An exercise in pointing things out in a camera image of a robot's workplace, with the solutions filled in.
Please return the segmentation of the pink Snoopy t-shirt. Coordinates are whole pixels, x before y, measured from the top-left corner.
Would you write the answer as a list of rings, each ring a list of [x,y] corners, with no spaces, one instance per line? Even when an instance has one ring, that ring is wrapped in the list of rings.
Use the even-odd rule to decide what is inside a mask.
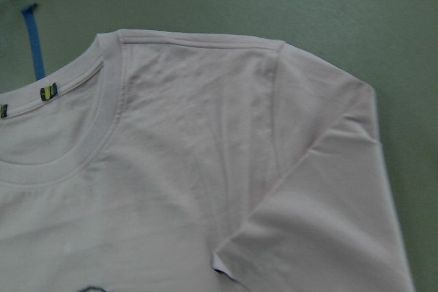
[[[1,95],[2,291],[413,291],[373,88],[280,40],[118,30]]]

